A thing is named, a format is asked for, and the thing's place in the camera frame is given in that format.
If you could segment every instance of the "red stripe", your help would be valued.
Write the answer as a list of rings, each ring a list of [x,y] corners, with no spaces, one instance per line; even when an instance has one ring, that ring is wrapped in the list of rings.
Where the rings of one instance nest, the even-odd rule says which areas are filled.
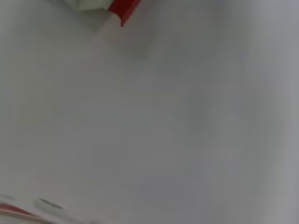
[[[0,203],[0,209],[15,212],[15,213],[22,213],[22,214],[29,215],[32,217],[37,217],[36,215],[33,215],[29,212],[26,212],[25,210],[22,210],[18,207],[12,206],[8,203]]]

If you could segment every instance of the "red and white object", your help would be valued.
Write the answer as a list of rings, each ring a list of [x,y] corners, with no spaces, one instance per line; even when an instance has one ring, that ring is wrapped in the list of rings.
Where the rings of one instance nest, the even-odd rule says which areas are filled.
[[[2,224],[52,224],[46,219],[29,213],[9,203],[0,203],[0,223]]]
[[[95,10],[104,8],[117,14],[121,19],[121,26],[131,17],[141,0],[64,0],[78,10]]]

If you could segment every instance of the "white wall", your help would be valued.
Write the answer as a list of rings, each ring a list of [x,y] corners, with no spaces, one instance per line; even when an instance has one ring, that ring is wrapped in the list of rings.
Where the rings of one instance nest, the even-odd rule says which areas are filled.
[[[295,223],[296,4],[143,0],[91,28],[2,0],[0,190],[123,224]]]

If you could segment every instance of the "white object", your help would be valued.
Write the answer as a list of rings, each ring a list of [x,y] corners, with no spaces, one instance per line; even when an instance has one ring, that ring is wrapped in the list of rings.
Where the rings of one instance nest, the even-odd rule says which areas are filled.
[[[65,0],[66,3],[79,10],[109,8],[113,0]]]

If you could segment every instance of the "red object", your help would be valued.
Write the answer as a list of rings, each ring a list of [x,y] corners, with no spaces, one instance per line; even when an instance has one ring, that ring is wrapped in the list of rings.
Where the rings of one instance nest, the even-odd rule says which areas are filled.
[[[8,203],[0,203],[0,210],[5,210],[8,212],[10,211],[10,212],[15,212],[15,213],[22,213],[22,214],[25,214],[28,216],[37,217],[36,215],[33,215],[29,212],[26,212],[18,207],[8,204]]]
[[[141,0],[114,0],[108,10],[121,18],[121,26],[123,26],[140,2]]]

